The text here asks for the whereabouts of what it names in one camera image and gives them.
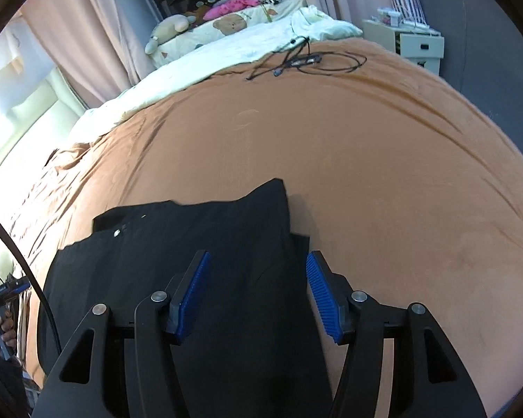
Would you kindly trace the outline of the person left hand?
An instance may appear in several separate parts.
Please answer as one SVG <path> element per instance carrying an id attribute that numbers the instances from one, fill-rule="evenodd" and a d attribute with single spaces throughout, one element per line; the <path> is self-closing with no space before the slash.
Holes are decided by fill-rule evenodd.
<path id="1" fill-rule="evenodd" d="M 0 341 L 3 341 L 8 347 L 15 348 L 17 346 L 17 332 L 13 315 L 9 310 L 5 312 L 4 318 L 0 316 Z"/>

